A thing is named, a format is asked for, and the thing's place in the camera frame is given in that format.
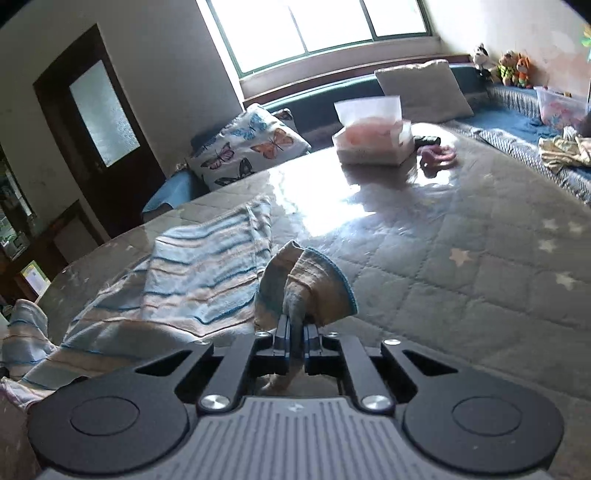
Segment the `striped blue beige garment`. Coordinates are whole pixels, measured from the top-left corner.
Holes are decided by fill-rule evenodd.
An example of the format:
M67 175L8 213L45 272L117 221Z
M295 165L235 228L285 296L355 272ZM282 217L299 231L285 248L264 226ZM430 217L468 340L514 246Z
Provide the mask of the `striped blue beige garment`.
M96 377L197 340L320 326L358 310L329 257L271 245L271 205L258 197L198 225L160 234L151 253L70 322L60 343L36 304L19 301L1 338L1 395L20 409L79 377Z

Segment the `black white plush toy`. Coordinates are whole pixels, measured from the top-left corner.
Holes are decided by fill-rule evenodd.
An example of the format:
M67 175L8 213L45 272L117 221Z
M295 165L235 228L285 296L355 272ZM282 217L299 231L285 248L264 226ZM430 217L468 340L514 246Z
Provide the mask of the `black white plush toy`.
M497 65L491 60L488 51L483 44L480 44L472 56L475 68L480 77L485 81L493 83L499 82L499 73Z

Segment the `green framed window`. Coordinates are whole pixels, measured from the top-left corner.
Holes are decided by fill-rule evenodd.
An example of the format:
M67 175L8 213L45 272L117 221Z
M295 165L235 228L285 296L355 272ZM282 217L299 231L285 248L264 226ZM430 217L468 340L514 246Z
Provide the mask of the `green framed window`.
M312 54L432 34L421 1L207 1L239 77Z

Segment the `dark wooden door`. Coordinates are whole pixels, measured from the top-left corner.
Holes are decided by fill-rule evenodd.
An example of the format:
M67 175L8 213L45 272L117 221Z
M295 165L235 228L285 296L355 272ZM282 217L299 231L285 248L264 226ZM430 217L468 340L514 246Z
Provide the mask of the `dark wooden door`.
M47 125L72 176L107 234L141 223L165 175L94 25L34 82Z

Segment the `black remote control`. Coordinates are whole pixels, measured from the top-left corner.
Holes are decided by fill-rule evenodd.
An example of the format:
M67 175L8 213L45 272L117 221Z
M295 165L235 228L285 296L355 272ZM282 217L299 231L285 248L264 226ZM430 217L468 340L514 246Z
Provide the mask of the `black remote control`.
M425 146L440 145L441 138L439 136L415 136L414 145L417 149Z

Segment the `white tissue box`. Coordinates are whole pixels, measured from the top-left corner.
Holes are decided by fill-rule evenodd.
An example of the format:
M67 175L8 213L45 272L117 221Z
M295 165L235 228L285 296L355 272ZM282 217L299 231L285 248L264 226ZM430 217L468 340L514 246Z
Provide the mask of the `white tissue box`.
M344 165L400 166L415 151L412 123L403 118L399 96L335 102L342 129L332 136Z

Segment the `beige cushion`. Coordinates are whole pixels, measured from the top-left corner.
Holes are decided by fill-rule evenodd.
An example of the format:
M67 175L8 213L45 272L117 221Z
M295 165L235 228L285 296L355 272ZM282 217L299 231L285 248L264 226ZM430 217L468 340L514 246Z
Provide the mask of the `beige cushion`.
M384 95L399 96L403 117L415 123L444 123L474 112L447 60L375 71Z

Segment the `clear plastic storage box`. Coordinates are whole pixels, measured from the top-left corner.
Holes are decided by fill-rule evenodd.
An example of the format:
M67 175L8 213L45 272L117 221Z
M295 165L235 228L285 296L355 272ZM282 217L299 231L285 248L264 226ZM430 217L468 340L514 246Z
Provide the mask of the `clear plastic storage box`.
M555 130L578 127L590 110L590 103L582 97L567 96L542 86L535 86L534 90L542 123Z

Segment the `orange plush toy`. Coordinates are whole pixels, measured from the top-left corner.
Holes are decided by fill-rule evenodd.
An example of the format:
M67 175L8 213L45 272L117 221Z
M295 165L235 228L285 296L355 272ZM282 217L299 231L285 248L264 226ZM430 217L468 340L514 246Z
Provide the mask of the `orange plush toy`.
M532 89L530 81L531 60L525 55L518 55L516 63L516 77L514 83L519 88Z

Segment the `yellow plush toy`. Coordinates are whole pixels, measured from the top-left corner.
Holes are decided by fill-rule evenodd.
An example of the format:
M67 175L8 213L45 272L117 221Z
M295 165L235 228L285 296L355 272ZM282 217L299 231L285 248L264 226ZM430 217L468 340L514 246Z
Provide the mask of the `yellow plush toy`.
M509 50L499 59L498 72L504 86L516 86L518 84L517 64L519 58L519 53Z

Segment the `yellow crumpled cloth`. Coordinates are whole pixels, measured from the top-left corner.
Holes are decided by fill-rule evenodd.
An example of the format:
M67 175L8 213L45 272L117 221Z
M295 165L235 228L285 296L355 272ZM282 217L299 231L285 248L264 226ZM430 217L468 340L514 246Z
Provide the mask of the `yellow crumpled cloth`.
M540 138L538 153L544 165L555 174L565 167L589 168L590 138L567 126L559 136Z

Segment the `butterfly print pillow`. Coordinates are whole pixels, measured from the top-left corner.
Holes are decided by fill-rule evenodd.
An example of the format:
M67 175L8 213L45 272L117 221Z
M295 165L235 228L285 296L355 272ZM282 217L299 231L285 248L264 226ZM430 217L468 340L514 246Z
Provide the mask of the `butterfly print pillow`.
M187 164L214 191L310 151L296 130L253 104L198 147Z

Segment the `quilted star table cover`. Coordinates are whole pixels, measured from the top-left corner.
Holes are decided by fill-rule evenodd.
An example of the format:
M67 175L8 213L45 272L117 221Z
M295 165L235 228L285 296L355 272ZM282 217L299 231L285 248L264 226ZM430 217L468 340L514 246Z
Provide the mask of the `quilted star table cover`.
M550 472L590 475L590 210L518 160L438 126L455 167L342 166L322 150L202 196L66 267L40 300L52 340L162 232L270 197L290 240L344 271L359 311L335 324L370 345L408 340L532 388L566 423Z

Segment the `dark wooden cabinet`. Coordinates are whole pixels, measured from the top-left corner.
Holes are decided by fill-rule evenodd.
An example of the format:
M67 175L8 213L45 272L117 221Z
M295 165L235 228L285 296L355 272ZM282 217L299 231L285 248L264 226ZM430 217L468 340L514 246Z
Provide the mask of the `dark wooden cabinet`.
M47 226L22 193L13 169L1 156L1 313L19 299L38 300L66 266L104 243L79 201Z

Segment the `pink cloth item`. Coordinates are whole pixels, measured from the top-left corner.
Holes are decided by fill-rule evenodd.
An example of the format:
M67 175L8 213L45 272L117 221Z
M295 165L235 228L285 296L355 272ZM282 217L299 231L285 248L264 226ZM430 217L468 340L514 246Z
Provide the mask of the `pink cloth item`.
M450 146L426 145L418 149L420 165L424 169L445 169L457 160L457 151Z

